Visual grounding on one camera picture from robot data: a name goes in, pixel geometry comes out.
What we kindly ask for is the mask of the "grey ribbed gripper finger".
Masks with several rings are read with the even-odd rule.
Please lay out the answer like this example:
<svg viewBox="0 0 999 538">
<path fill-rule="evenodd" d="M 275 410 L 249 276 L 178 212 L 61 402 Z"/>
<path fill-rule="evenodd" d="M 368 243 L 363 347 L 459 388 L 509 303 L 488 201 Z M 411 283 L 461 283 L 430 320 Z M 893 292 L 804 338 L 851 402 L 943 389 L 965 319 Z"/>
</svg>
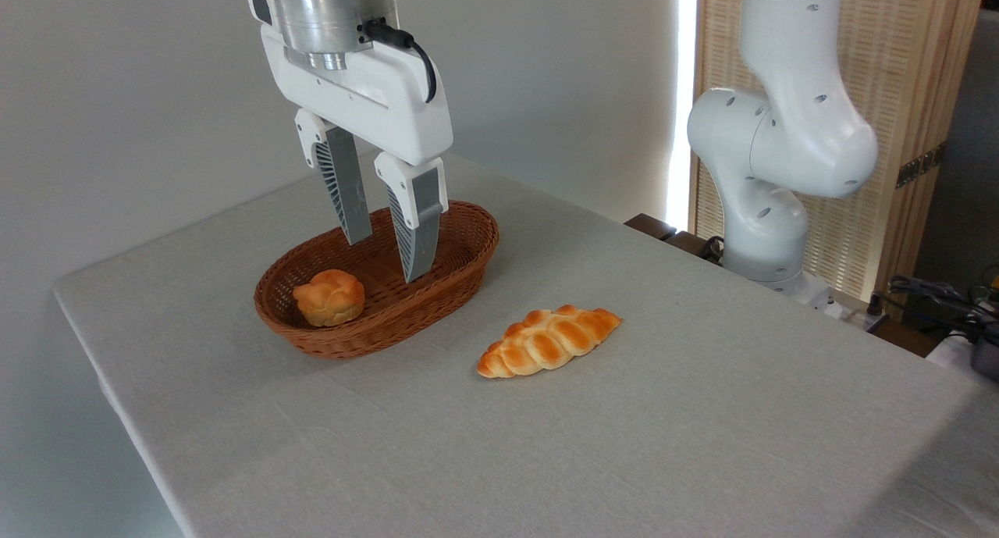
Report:
<svg viewBox="0 0 999 538">
<path fill-rule="evenodd" d="M 404 281 L 411 283 L 434 264 L 440 215 L 449 210 L 443 161 L 413 166 L 382 151 L 375 171 L 386 184 Z"/>
<path fill-rule="evenodd" d="M 367 239 L 372 225 L 354 135 L 305 108 L 297 110 L 295 123 L 304 160 L 320 172 L 347 243 Z"/>
</svg>

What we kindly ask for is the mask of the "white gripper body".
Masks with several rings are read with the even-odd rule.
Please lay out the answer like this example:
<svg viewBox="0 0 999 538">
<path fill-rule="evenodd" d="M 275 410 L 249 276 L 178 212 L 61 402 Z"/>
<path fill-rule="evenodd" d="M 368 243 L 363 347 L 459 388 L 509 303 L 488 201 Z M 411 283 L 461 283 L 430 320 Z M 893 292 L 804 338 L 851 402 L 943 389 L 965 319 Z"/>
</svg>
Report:
<svg viewBox="0 0 999 538">
<path fill-rule="evenodd" d="M 442 79 L 428 102 L 428 72 L 419 55 L 377 43 L 347 53 L 345 69 L 317 69 L 290 51 L 274 28 L 260 31 L 277 87 L 297 106 L 411 165 L 452 147 Z"/>
</svg>

